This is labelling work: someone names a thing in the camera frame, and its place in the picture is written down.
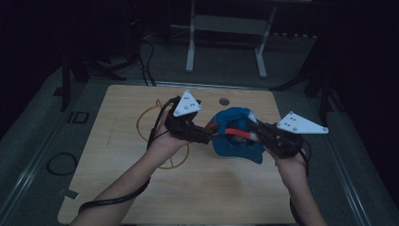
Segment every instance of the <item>human hand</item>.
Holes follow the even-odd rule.
[[[307,183],[306,163],[300,153],[294,157],[280,158],[275,153],[266,149],[276,161],[282,182],[288,189],[303,186]]]
[[[165,111],[162,115],[162,120],[159,122],[158,128],[156,129],[154,140],[147,150],[147,153],[152,154],[153,160],[157,162],[157,165],[163,165],[168,159],[170,159],[177,151],[185,145],[191,143],[191,141],[183,140],[174,137],[165,126],[165,120],[167,118],[168,111]]]

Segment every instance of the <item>wooden board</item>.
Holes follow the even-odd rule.
[[[70,223],[79,206],[93,200],[144,154],[146,141],[136,122],[156,104],[182,96],[187,88],[109,87],[93,125],[87,145],[73,176],[70,190],[77,200],[66,198],[58,220]],[[273,94],[245,89],[189,89],[201,100],[202,110],[194,119],[198,126],[219,111],[232,106],[250,108],[261,121],[280,120]],[[227,106],[219,103],[227,98]],[[139,122],[143,137],[148,137],[159,108],[145,114]],[[187,152],[173,157],[177,165]],[[267,152],[263,163],[237,157],[221,157],[208,145],[193,143],[186,161],[176,169],[158,169],[147,190],[140,195],[124,223],[131,224],[255,224],[292,223],[289,194],[273,159]]]

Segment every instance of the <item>dark background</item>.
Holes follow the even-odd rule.
[[[166,39],[169,24],[189,24],[189,1],[129,1],[140,6],[131,8],[129,15],[123,14],[126,2],[112,2],[116,4],[112,13],[120,13],[122,18],[114,23],[122,24],[119,42],[123,46],[109,40],[104,31],[112,26],[105,27],[104,17],[98,17],[101,6],[109,1],[1,1],[0,137],[18,119],[47,76],[61,66],[66,50],[107,61],[110,54],[126,55],[129,39],[141,37],[142,27],[135,24],[124,29],[126,21],[146,22]],[[199,8],[207,9],[211,5],[208,2],[204,0]],[[222,8],[213,4],[212,10]],[[259,12],[253,9],[240,13],[257,16]],[[280,4],[272,26],[272,32],[289,36],[318,36],[310,55],[312,65],[317,67],[317,59],[323,59],[334,68],[331,86],[338,91],[396,205],[398,15],[398,3],[393,1],[287,3]],[[134,32],[133,38],[128,38],[128,28]]]

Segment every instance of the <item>yellow cord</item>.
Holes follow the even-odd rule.
[[[138,119],[137,119],[137,122],[136,122],[136,129],[137,129],[137,132],[138,132],[138,134],[141,136],[141,138],[144,139],[146,142],[148,142],[148,140],[141,134],[140,129],[139,129],[139,126],[138,126],[138,125],[140,124],[140,120],[141,120],[141,118],[142,118],[145,114],[147,114],[149,111],[154,110],[154,109],[157,108],[157,107],[162,107],[162,106],[164,106],[164,105],[161,104],[161,101],[160,101],[159,99],[156,99],[156,105],[147,108],[147,109],[138,117]],[[185,160],[187,160],[189,153],[190,153],[190,147],[189,147],[188,144],[187,144],[187,151],[186,151],[186,153],[185,153],[185,157],[184,157],[184,159],[183,159],[179,164],[174,165],[172,158],[170,158],[169,161],[170,161],[171,167],[159,167],[159,169],[162,169],[162,170],[171,170],[171,169],[178,168],[179,166],[181,166],[181,165],[185,162]]]

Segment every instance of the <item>white triangular marker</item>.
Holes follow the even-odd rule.
[[[177,104],[176,109],[173,112],[173,116],[179,117],[197,112],[199,110],[201,110],[201,105],[199,105],[197,100],[193,97],[193,95],[191,95],[190,90],[186,90],[182,99]]]
[[[278,124],[279,129],[294,134],[327,134],[328,128],[309,121],[296,115],[294,112],[288,113]]]

